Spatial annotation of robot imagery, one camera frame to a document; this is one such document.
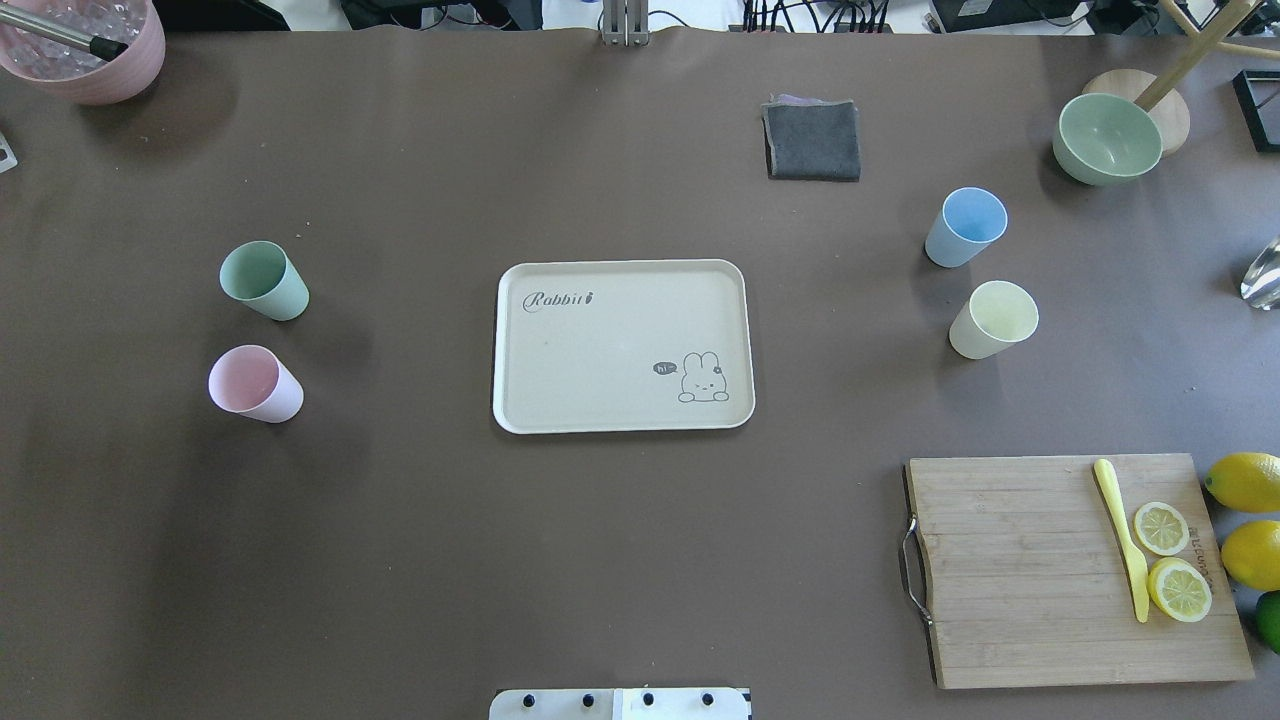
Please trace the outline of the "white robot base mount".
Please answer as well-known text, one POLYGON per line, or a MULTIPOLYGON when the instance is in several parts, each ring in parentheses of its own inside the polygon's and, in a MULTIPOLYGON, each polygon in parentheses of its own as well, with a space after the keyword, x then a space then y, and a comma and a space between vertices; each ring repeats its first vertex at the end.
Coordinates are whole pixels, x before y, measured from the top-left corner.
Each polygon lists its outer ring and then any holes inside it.
POLYGON ((749 691, 732 687, 508 689, 489 719, 751 719, 749 691))

